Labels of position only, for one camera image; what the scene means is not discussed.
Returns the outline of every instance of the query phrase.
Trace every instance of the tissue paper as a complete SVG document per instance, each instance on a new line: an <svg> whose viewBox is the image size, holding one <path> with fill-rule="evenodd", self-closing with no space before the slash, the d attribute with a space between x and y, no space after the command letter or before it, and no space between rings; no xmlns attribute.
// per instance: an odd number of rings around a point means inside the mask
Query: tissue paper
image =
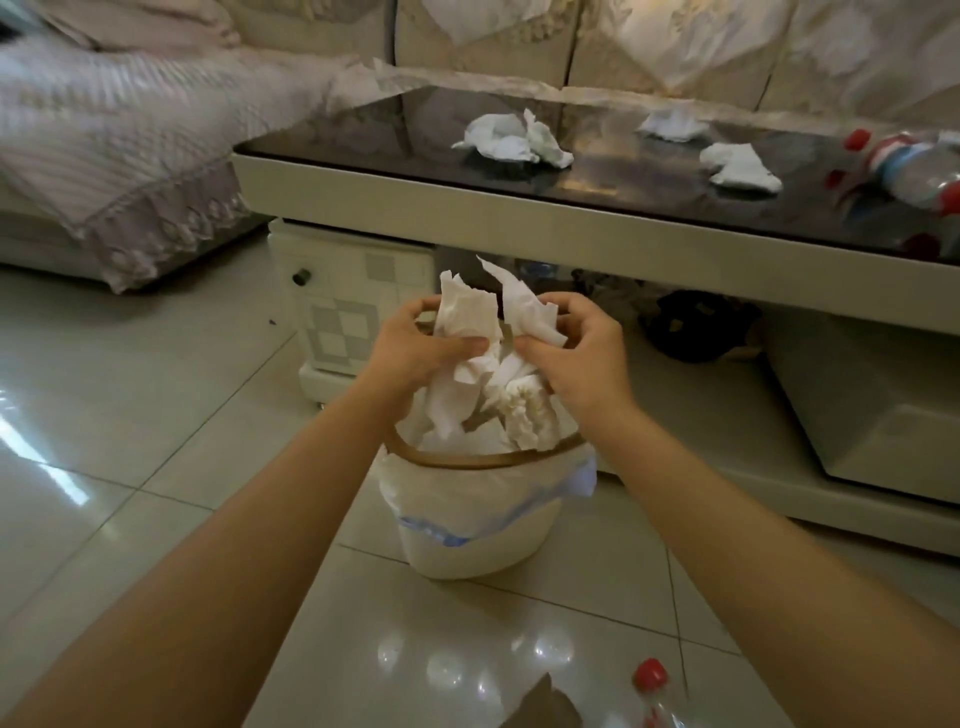
<svg viewBox="0 0 960 728"><path fill-rule="evenodd" d="M496 296L471 288L449 271L440 274L442 299L434 336L483 336L490 346L480 356L438 372L426 390L424 410L441 439L463 433L463 421L473 414L483 378L500 365L503 333L496 318Z"/></svg>
<svg viewBox="0 0 960 728"><path fill-rule="evenodd" d="M697 117L686 109L654 111L636 128L638 132L675 142L689 141L703 135L707 129L709 125L697 121Z"/></svg>
<svg viewBox="0 0 960 728"><path fill-rule="evenodd" d="M526 283L512 273L480 258L484 269L503 285L504 320L514 336L529 334L561 347L566 337L557 331L559 309L542 303ZM438 372L426 389L424 412L433 430L423 437L433 451L496 451L504 442L513 448L550 450L561 439L557 413L550 393L536 368L516 352L500 361L502 333L497 320L496 296L471 288L460 276L445 271L440 276L443 298L434 326L435 336L485 336L491 345L483 355ZM503 418L465 433L463 422L476 409L481 392L484 408Z"/></svg>
<svg viewBox="0 0 960 728"><path fill-rule="evenodd" d="M700 166L717 172L710 181L721 187L771 194L783 189L783 182L763 166L751 144L711 144L700 153Z"/></svg>
<svg viewBox="0 0 960 728"><path fill-rule="evenodd" d="M523 112L523 122L511 113L487 113L471 121L464 140L453 149L475 149L484 157L499 161L545 161L558 169L573 163L573 155L560 148L557 139L533 112Z"/></svg>
<svg viewBox="0 0 960 728"><path fill-rule="evenodd" d="M560 420L539 374L507 382L497 409L504 415L507 437L520 449L551 450L560 442Z"/></svg>
<svg viewBox="0 0 960 728"><path fill-rule="evenodd" d="M559 308L543 303L510 271L480 258L491 276L503 286L503 320L514 336L529 335L561 347L566 337L557 331ZM484 387L484 408L493 407L503 416L507 435L521 449L549 450L560 442L557 414L550 403L546 384L531 376L536 367L510 352Z"/></svg>

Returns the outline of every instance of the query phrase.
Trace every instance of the red bottle cap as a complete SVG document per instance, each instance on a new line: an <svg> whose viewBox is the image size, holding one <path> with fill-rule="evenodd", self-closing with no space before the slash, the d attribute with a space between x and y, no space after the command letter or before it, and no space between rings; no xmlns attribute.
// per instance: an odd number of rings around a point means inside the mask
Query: red bottle cap
<svg viewBox="0 0 960 728"><path fill-rule="evenodd" d="M948 184L940 193L940 214L960 215L960 182Z"/></svg>
<svg viewBox="0 0 960 728"><path fill-rule="evenodd" d="M634 687L640 692L658 691L670 681L666 668L656 658L651 657L640 663L634 673Z"/></svg>
<svg viewBox="0 0 960 728"><path fill-rule="evenodd" d="M870 142L870 137L873 136L872 133L868 132L866 129L857 129L851 132L850 136L847 137L847 140L843 143L844 147L849 152L859 152Z"/></svg>

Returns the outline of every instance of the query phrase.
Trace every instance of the black glass top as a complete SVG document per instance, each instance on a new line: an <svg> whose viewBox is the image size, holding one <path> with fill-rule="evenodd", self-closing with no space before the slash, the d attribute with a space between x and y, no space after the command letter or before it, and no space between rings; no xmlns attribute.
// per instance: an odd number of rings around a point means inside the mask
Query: black glass top
<svg viewBox="0 0 960 728"><path fill-rule="evenodd" d="M563 171L493 161L453 150L484 113L529 108L574 155ZM803 242L960 262L960 216L939 218L870 185L828 188L856 155L840 140L711 124L710 139L686 144L636 132L643 111L603 109L445 88L421 88L332 116L316 115L261 136L238 153L440 182L486 192L638 214ZM713 141L751 143L783 181L778 196L717 188L700 169Z"/></svg>

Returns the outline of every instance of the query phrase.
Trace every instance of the wooden rim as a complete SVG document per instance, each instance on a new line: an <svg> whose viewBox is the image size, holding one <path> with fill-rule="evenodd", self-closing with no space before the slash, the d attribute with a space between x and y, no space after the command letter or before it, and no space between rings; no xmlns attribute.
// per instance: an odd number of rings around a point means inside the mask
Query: wooden rim
<svg viewBox="0 0 960 728"><path fill-rule="evenodd" d="M548 457L559 455L585 443L584 436L579 432L564 437L557 446L543 452L534 449L518 450L517 452L500 452L496 455L454 455L445 452L423 452L408 445L396 428L390 430L384 439L387 451L408 463L423 468L440 468L449 471L491 471L499 468L513 468L517 465L528 465L545 460Z"/></svg>

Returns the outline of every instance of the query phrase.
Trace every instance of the floor tile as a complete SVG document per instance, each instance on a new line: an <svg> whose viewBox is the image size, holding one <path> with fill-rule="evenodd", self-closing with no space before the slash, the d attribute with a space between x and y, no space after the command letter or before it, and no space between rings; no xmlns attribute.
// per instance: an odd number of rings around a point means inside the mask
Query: floor tile
<svg viewBox="0 0 960 728"><path fill-rule="evenodd" d="M740 648L733 641L730 632L720 618L713 614L707 600L693 586L693 581L672 553L670 574L673 576L673 597L677 605L680 636L684 640L739 653Z"/></svg>
<svg viewBox="0 0 960 728"><path fill-rule="evenodd" d="M0 268L0 329L0 449L134 487L293 332L262 235L124 296Z"/></svg>
<svg viewBox="0 0 960 728"><path fill-rule="evenodd" d="M710 728L790 728L783 708L746 659L682 642L694 715Z"/></svg>
<svg viewBox="0 0 960 728"><path fill-rule="evenodd" d="M0 450L0 624L132 493Z"/></svg>
<svg viewBox="0 0 960 728"><path fill-rule="evenodd" d="M300 390L303 353L286 345L147 481L145 490L219 507L320 411Z"/></svg>
<svg viewBox="0 0 960 728"><path fill-rule="evenodd" d="M545 673L585 725L639 725L636 665L677 640L335 547L247 728L496 726Z"/></svg>
<svg viewBox="0 0 960 728"><path fill-rule="evenodd" d="M821 543L851 564L869 571L960 627L960 559L804 524ZM670 555L680 636L684 640L739 652L736 642Z"/></svg>
<svg viewBox="0 0 960 728"><path fill-rule="evenodd" d="M808 526L830 550L960 627L960 559Z"/></svg>
<svg viewBox="0 0 960 728"><path fill-rule="evenodd" d="M0 716L209 511L134 494L0 631Z"/></svg>
<svg viewBox="0 0 960 728"><path fill-rule="evenodd" d="M568 498L531 558L479 581L639 627L677 634L667 552L619 481Z"/></svg>

